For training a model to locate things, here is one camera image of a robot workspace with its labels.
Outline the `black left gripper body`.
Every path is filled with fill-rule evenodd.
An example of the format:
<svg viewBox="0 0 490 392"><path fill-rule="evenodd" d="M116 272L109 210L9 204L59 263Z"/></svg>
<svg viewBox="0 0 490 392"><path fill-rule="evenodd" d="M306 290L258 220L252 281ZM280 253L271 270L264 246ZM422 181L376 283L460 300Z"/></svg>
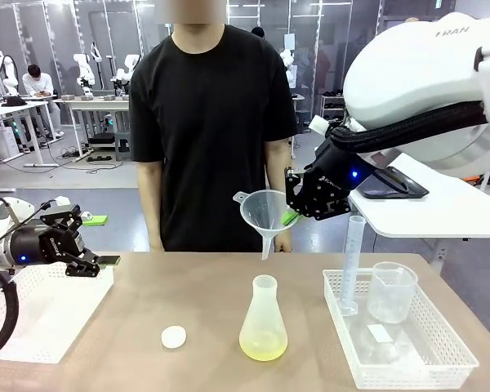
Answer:
<svg viewBox="0 0 490 392"><path fill-rule="evenodd" d="M12 260L21 266L69 262L79 258L84 250L78 231L59 226L25 225L9 240Z"/></svg>

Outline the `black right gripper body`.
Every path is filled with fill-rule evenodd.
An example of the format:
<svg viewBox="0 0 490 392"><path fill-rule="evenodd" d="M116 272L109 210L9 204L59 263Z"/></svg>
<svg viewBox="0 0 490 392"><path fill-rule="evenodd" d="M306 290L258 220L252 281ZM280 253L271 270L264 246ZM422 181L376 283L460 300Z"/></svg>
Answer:
<svg viewBox="0 0 490 392"><path fill-rule="evenodd" d="M327 138L315 151L315 160L304 168L300 193L306 202L328 205L347 198L370 175L369 163Z"/></svg>

